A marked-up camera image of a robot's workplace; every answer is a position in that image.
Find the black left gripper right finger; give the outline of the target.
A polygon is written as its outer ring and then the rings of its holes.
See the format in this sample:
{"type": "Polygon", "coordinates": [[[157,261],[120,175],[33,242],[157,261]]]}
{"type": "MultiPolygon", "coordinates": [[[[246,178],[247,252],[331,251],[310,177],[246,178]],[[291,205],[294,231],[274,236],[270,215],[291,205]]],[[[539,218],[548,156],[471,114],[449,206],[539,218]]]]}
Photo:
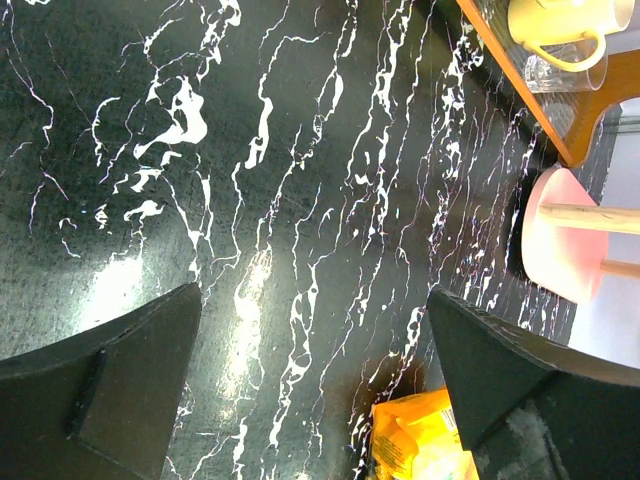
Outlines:
{"type": "Polygon", "coordinates": [[[427,309],[480,478],[638,478],[638,369],[535,335],[440,286],[427,309]]]}

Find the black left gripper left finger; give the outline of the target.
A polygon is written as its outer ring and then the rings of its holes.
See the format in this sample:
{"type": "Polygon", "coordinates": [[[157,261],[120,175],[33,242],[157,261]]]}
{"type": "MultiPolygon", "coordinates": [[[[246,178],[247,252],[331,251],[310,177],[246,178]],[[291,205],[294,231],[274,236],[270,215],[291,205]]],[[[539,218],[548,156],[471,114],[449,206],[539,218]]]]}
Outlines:
{"type": "Polygon", "coordinates": [[[2,478],[160,478],[201,311],[184,284],[3,360],[2,478]]]}

